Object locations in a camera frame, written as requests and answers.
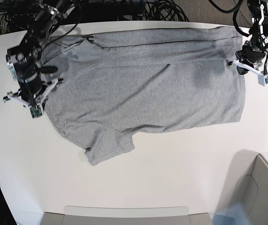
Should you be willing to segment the grey T-shirt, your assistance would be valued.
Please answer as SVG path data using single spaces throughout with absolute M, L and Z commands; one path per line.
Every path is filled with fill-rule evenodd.
M 241 47 L 227 26 L 63 37 L 41 58 L 63 80 L 45 111 L 91 165 L 132 151 L 137 132 L 238 122 L 245 81 L 227 63 Z

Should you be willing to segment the grey bin at right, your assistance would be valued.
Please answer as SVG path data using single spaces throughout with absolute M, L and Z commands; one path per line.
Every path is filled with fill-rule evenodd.
M 261 154 L 251 173 L 238 180 L 229 214 L 234 225 L 268 225 L 268 161 Z

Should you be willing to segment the grey bin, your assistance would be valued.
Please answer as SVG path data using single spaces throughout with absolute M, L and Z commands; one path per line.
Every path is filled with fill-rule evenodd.
M 268 225 L 268 161 L 261 154 L 251 173 L 238 180 L 229 214 L 234 225 Z
M 42 225 L 211 225 L 208 213 L 189 214 L 189 208 L 92 208 L 65 206 L 63 213 L 45 212 Z

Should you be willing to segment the grey bin at bottom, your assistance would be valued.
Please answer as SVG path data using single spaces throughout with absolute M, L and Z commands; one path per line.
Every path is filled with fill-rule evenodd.
M 42 225 L 211 225 L 208 213 L 189 214 L 189 208 L 92 208 L 65 206 L 63 213 L 45 212 Z

